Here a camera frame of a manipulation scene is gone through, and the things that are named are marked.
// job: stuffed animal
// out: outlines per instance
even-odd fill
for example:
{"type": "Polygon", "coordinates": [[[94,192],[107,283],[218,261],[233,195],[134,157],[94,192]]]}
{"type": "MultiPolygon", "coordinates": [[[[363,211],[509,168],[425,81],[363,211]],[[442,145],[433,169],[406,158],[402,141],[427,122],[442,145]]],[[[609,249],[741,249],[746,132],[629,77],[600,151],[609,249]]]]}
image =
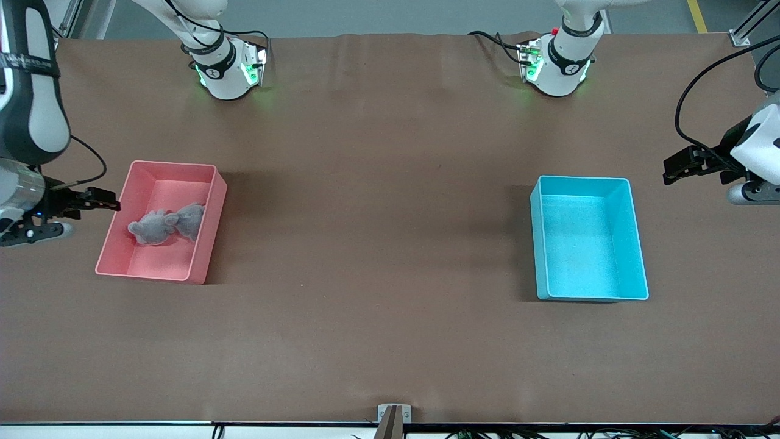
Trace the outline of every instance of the stuffed animal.
{"type": "Polygon", "coordinates": [[[127,230],[136,235],[138,244],[160,245],[176,231],[174,226],[165,223],[165,212],[165,209],[160,209],[157,212],[153,210],[140,220],[130,223],[127,230]]]}
{"type": "Polygon", "coordinates": [[[197,240],[197,232],[200,230],[200,221],[203,219],[204,207],[193,203],[179,209],[176,213],[165,216],[165,224],[174,226],[183,236],[191,241],[197,240]]]}

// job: brown paper sheet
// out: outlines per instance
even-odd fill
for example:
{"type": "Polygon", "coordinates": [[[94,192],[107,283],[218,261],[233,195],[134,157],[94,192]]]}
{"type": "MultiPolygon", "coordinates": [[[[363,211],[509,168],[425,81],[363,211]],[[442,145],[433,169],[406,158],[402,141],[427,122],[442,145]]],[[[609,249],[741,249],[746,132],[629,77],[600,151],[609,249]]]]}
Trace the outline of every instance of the brown paper sheet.
{"type": "MultiPolygon", "coordinates": [[[[200,88],[176,41],[62,40],[73,133],[119,191],[135,159],[215,164],[203,287],[100,277],[110,212],[0,252],[0,419],[763,422],[780,381],[778,210],[672,187],[679,94],[724,34],[607,36],[568,98],[465,36],[274,41],[267,87],[200,88]],[[648,302],[539,302],[540,174],[633,185],[648,302]]],[[[762,94],[749,57],[691,94],[716,142],[762,94]]],[[[78,145],[44,166],[99,170],[78,145]]]]}

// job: electrical wire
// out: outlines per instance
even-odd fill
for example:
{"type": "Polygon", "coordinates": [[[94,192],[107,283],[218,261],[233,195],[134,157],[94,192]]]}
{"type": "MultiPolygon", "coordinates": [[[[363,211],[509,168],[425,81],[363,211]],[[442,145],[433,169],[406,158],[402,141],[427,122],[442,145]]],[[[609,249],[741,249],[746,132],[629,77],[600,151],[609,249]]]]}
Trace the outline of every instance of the electrical wire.
{"type": "MultiPolygon", "coordinates": [[[[515,49],[515,50],[517,49],[517,46],[515,46],[515,45],[508,45],[505,42],[499,41],[495,37],[493,37],[492,35],[488,34],[487,32],[483,32],[481,30],[475,30],[474,32],[469,32],[468,35],[476,35],[478,37],[485,37],[485,38],[487,38],[488,40],[492,41],[493,43],[495,43],[497,45],[503,45],[506,48],[512,48],[512,49],[515,49]]],[[[531,41],[531,40],[521,41],[518,44],[525,44],[528,41],[531,41]]]]}
{"type": "Polygon", "coordinates": [[[764,83],[764,80],[761,79],[761,70],[764,68],[764,64],[767,62],[767,59],[774,55],[778,50],[780,50],[780,45],[776,45],[775,47],[769,49],[769,52],[765,53],[764,56],[761,57],[761,60],[756,64],[756,71],[754,73],[756,85],[761,90],[767,91],[769,93],[777,92],[778,88],[770,87],[764,83]]]}
{"type": "Polygon", "coordinates": [[[100,160],[101,166],[103,166],[103,170],[95,177],[87,178],[86,180],[76,180],[71,183],[64,183],[57,186],[52,187],[51,189],[53,191],[59,191],[60,189],[66,189],[68,187],[77,186],[79,184],[86,184],[86,183],[92,183],[93,181],[100,180],[103,178],[103,176],[108,172],[108,166],[105,164],[105,160],[103,160],[103,157],[94,150],[91,146],[87,145],[87,143],[78,137],[71,134],[70,138],[72,138],[74,141],[77,141],[81,143],[86,149],[88,149],[95,157],[97,157],[98,160],[100,160]]]}
{"type": "MultiPolygon", "coordinates": [[[[506,54],[506,55],[509,57],[509,59],[511,59],[512,61],[514,61],[514,62],[516,62],[516,63],[518,63],[518,64],[521,64],[521,65],[523,65],[523,66],[530,66],[530,65],[531,65],[531,63],[530,63],[530,62],[528,62],[528,61],[523,61],[522,59],[517,59],[517,58],[515,58],[514,56],[512,56],[512,54],[511,54],[511,53],[509,53],[509,49],[512,49],[512,50],[517,50],[517,45],[510,45],[510,44],[507,44],[507,43],[505,43],[505,42],[504,42],[504,41],[501,39],[501,34],[500,34],[500,33],[498,33],[498,32],[496,32],[496,33],[495,33],[495,37],[492,37],[491,35],[489,35],[489,34],[487,34],[487,33],[483,32],[483,31],[481,31],[481,30],[475,30],[474,32],[469,32],[469,33],[468,33],[468,35],[474,35],[474,36],[477,36],[477,37],[485,37],[485,38],[487,38],[488,40],[490,40],[492,43],[494,43],[494,44],[497,44],[497,45],[501,46],[501,48],[502,48],[502,49],[504,49],[504,53],[505,53],[505,54],[506,54]]],[[[523,44],[526,44],[528,41],[531,41],[531,40],[525,40],[525,41],[521,41],[521,42],[519,42],[519,43],[517,43],[517,44],[518,44],[518,45],[523,45],[523,44]]]]}
{"type": "MultiPolygon", "coordinates": [[[[774,434],[777,431],[775,425],[778,422],[770,422],[763,426],[747,427],[745,428],[729,428],[718,427],[708,425],[687,425],[684,429],[678,433],[667,432],[668,430],[661,431],[658,427],[643,426],[632,428],[621,427],[605,427],[591,431],[580,431],[577,434],[576,439],[666,439],[670,437],[681,437],[682,435],[689,433],[691,430],[694,433],[715,433],[719,439],[749,439],[753,437],[769,439],[770,434],[774,434]],[[770,427],[775,427],[773,430],[767,430],[770,427]]],[[[458,430],[449,433],[445,439],[453,439],[457,437],[470,437],[471,439],[486,439],[497,436],[499,439],[515,439],[519,437],[521,439],[547,439],[544,435],[540,434],[538,427],[514,427],[511,425],[505,425],[494,428],[459,428],[458,430]]]]}
{"type": "Polygon", "coordinates": [[[506,44],[504,44],[504,41],[501,39],[501,34],[498,32],[495,33],[495,37],[498,40],[498,43],[501,45],[501,48],[504,49],[504,53],[514,62],[517,62],[521,66],[530,66],[530,61],[523,61],[522,59],[517,59],[514,56],[512,56],[511,53],[509,53],[509,49],[506,48],[506,44]]]}
{"type": "Polygon", "coordinates": [[[179,18],[179,22],[182,24],[182,26],[184,26],[185,29],[187,29],[187,33],[190,34],[190,36],[195,40],[196,43],[198,43],[199,45],[202,45],[204,48],[208,48],[208,47],[212,46],[212,45],[207,45],[206,43],[204,43],[201,40],[197,39],[195,34],[193,34],[193,32],[190,30],[190,27],[187,26],[187,23],[184,23],[184,20],[182,19],[181,15],[179,15],[178,18],[179,18]]]}
{"type": "Polygon", "coordinates": [[[215,425],[211,431],[211,439],[222,439],[223,437],[225,437],[225,426],[221,424],[215,425]]]}
{"type": "Polygon", "coordinates": [[[677,102],[677,108],[675,110],[675,130],[677,131],[677,134],[679,134],[680,137],[685,139],[686,141],[692,143],[693,145],[704,149],[708,153],[710,153],[713,157],[715,157],[723,166],[729,168],[731,171],[735,173],[743,173],[742,170],[737,169],[733,164],[726,162],[726,160],[721,157],[719,154],[715,153],[715,151],[712,150],[709,146],[706,146],[701,141],[698,141],[694,139],[693,137],[689,136],[688,134],[685,134],[683,129],[680,127],[680,113],[683,110],[683,103],[685,102],[686,97],[688,97],[688,94],[690,93],[691,89],[693,89],[693,86],[696,85],[699,80],[704,77],[707,73],[710,73],[711,70],[713,70],[715,67],[720,66],[724,62],[727,62],[731,59],[734,59],[738,56],[745,55],[746,53],[750,53],[758,48],[762,48],[766,45],[770,45],[772,43],[775,43],[777,41],[780,41],[780,35],[776,35],[772,38],[769,38],[767,40],[764,40],[760,43],[757,43],[753,46],[750,46],[749,48],[744,48],[742,50],[739,50],[737,52],[732,53],[731,55],[724,56],[723,58],[719,59],[718,61],[713,62],[709,66],[707,66],[706,69],[702,70],[696,77],[693,78],[692,81],[690,81],[690,84],[688,84],[688,87],[686,87],[685,91],[683,91],[682,95],[680,96],[680,100],[677,102]]]}
{"type": "Polygon", "coordinates": [[[231,34],[231,35],[234,35],[234,36],[248,35],[248,34],[260,34],[260,35],[263,36],[263,38],[265,38],[265,44],[268,47],[268,50],[269,51],[271,50],[271,39],[268,37],[268,34],[263,32],[262,30],[247,30],[245,32],[239,32],[239,31],[236,31],[236,30],[225,30],[225,28],[222,27],[222,25],[220,25],[221,29],[214,29],[213,27],[206,26],[205,24],[200,24],[200,23],[190,19],[188,16],[182,14],[181,11],[179,11],[176,8],[176,6],[173,4],[173,2],[171,2],[170,0],[166,0],[166,2],[168,3],[168,6],[170,6],[171,9],[173,9],[173,12],[176,12],[176,15],[179,16],[180,19],[185,19],[186,21],[189,21],[190,23],[192,23],[192,24],[194,24],[196,26],[203,27],[204,29],[213,30],[214,32],[223,32],[224,31],[226,34],[231,34]]]}

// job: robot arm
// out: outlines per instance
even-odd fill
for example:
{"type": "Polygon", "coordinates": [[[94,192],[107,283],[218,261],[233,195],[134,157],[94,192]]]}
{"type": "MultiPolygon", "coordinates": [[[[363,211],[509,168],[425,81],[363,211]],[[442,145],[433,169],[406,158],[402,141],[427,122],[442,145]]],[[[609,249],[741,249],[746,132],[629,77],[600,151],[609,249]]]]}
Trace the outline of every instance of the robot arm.
{"type": "Polygon", "coordinates": [[[182,41],[195,60],[200,83],[215,98],[240,98],[260,85],[267,48],[226,34],[216,18],[227,8],[227,0],[133,1],[182,41]]]}
{"type": "MultiPolygon", "coordinates": [[[[182,41],[200,82],[220,99],[260,84],[266,49],[230,37],[215,18],[226,0],[135,0],[182,41]]],[[[70,235],[82,210],[119,210],[113,192],[83,192],[41,174],[62,154],[70,129],[59,93],[59,69],[43,0],[0,0],[0,247],[70,235]]]]}
{"type": "Polygon", "coordinates": [[[691,145],[664,160],[664,184],[685,177],[720,173],[734,184],[726,198],[734,205],[780,205],[780,94],[767,98],[753,115],[726,132],[710,151],[691,145]]]}
{"type": "Polygon", "coordinates": [[[557,34],[546,34],[523,48],[523,78],[550,96],[566,96],[585,80],[593,50],[604,35],[600,11],[647,3],[650,0],[555,0],[563,9],[557,34]]]}
{"type": "Polygon", "coordinates": [[[0,157],[48,163],[70,142],[48,11],[43,0],[1,0],[0,20],[0,157]]]}
{"type": "Polygon", "coordinates": [[[650,0],[555,0],[563,9],[563,22],[570,29],[585,31],[593,26],[596,13],[602,9],[641,5],[650,0]]]}
{"type": "Polygon", "coordinates": [[[53,217],[119,209],[112,192],[75,192],[40,172],[70,142],[49,23],[43,0],[0,0],[0,247],[68,236],[53,217]]]}

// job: yellow floor line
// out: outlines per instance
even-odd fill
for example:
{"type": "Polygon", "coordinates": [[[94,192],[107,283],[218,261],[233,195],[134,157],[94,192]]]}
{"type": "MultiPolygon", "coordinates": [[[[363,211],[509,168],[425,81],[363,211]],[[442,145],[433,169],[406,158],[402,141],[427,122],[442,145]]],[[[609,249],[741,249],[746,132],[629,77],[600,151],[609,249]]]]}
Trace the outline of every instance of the yellow floor line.
{"type": "Polygon", "coordinates": [[[704,23],[704,17],[701,15],[701,8],[697,0],[688,0],[688,9],[693,17],[693,24],[696,25],[696,32],[700,34],[707,33],[707,24],[704,23]]]}

